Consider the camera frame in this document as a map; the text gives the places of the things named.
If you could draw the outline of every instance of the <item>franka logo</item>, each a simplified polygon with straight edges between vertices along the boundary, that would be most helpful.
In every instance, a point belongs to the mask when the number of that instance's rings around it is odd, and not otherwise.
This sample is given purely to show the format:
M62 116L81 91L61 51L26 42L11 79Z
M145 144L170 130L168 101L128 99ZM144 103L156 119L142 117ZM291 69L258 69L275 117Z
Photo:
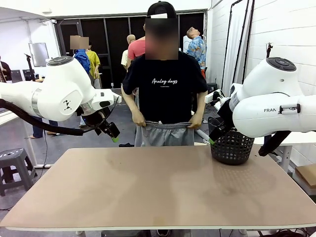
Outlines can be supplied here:
M276 112L275 108L272 108L272 109L264 109L264 112Z

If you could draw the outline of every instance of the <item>waistband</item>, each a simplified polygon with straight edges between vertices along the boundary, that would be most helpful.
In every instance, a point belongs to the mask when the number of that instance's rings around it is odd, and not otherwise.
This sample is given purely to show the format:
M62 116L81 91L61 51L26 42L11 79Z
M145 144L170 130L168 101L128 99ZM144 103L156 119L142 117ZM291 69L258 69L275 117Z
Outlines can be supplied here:
M160 124L158 122L145 121L146 126L159 128L159 129L177 129L177 128L187 128L187 126L191 125L190 122L179 122L174 124Z

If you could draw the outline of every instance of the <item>hand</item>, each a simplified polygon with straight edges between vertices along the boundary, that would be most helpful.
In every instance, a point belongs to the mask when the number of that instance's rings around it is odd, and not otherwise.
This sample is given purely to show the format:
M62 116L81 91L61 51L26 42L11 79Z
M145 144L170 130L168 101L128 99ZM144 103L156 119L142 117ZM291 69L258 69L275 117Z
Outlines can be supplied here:
M191 123L191 125L188 126L188 128L197 129L197 128L201 127L202 120L203 120L203 113L201 113L201 114L195 113L189 121Z
M138 126L146 127L145 118L143 114L139 111L139 109L136 109L132 112L133 122L137 124Z

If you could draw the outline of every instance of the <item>cardboard box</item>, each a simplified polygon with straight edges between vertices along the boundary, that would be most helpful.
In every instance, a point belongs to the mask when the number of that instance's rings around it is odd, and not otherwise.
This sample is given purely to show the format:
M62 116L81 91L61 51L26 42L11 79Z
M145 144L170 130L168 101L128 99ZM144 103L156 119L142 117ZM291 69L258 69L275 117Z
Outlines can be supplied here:
M311 188L316 188L316 164L296 167L296 172L307 182Z

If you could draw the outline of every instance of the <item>black basket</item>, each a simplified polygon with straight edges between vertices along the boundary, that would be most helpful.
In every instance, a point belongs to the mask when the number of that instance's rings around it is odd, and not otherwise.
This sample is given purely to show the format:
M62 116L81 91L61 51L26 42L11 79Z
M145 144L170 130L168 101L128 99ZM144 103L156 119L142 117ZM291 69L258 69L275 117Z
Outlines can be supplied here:
M209 132L211 132L215 126L219 125L221 121L222 119L220 117L209 117ZM224 164L243 164L249 159L254 140L254 138L242 135L233 128L217 139L214 145L211 145L212 156Z

